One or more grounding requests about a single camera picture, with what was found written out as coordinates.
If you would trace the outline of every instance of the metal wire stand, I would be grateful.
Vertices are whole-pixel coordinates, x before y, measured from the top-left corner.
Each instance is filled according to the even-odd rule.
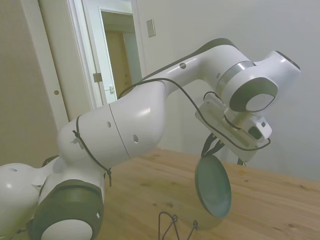
[[[172,225],[174,226],[174,230],[175,230],[175,234],[176,234],[177,239],[180,240],[179,233],[178,233],[178,229],[177,229],[177,225],[176,225],[176,222],[178,221],[178,216],[177,216],[177,215],[173,215],[173,216],[172,216],[170,213],[165,212],[165,211],[160,212],[160,213],[159,213],[159,217],[158,217],[158,226],[159,226],[159,230],[158,230],[158,240],[161,240],[161,233],[160,233],[161,228],[160,228],[160,224],[161,224],[161,215],[162,215],[162,214],[168,215],[168,216],[171,218],[171,220],[172,220],[171,224],[169,225],[169,227],[167,228],[167,230],[164,232],[164,234],[163,234],[163,236],[162,236],[162,240],[165,240],[165,236],[166,236],[166,234],[168,233],[168,231],[169,231],[169,229],[171,228]],[[187,238],[186,240],[189,240],[189,239],[191,238],[192,233],[193,233],[194,230],[196,230],[197,228],[198,228],[198,222],[197,222],[196,220],[194,220],[194,222],[193,222],[193,228],[192,228],[192,230],[191,230],[191,232],[190,232],[190,234],[189,234],[189,236],[188,236],[188,238]]]

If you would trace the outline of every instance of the wooden tabletop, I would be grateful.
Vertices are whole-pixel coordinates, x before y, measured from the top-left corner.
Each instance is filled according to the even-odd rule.
[[[104,222],[98,240],[158,240],[158,214],[178,216],[180,239],[320,240],[320,183],[224,163],[232,206],[222,221],[202,207],[194,172],[199,157],[164,149],[112,169],[106,180]],[[162,233],[169,217],[161,220]],[[166,240],[176,240],[174,228]]]

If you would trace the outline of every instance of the doorway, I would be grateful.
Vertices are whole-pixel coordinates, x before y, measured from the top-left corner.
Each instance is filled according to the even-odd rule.
[[[134,19],[131,14],[101,11],[116,97],[142,79]]]

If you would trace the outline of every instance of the white robotic arm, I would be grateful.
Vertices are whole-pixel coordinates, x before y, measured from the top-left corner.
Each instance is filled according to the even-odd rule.
[[[145,77],[126,96],[66,125],[57,139],[59,157],[47,166],[34,170],[20,164],[19,179],[30,171],[35,174],[22,180],[36,186],[32,190],[17,193],[14,174],[19,173],[12,171],[16,166],[0,168],[0,240],[14,233],[16,223],[26,222],[37,204],[35,240],[94,239],[103,217],[106,169],[158,144],[165,128],[166,98],[178,86],[194,80],[206,81],[219,97],[208,94],[197,118],[240,159],[248,161],[271,134],[263,113],[299,76],[299,67],[279,52],[252,62],[229,40],[220,38]],[[80,201],[88,199],[83,196],[91,196],[90,201]],[[16,198],[15,207],[11,198]],[[91,213],[81,211],[93,205],[96,208]]]

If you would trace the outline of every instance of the wall switch plate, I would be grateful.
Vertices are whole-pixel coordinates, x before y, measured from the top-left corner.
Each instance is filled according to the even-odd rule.
[[[146,28],[148,29],[149,38],[156,35],[155,23],[153,19],[146,21]]]

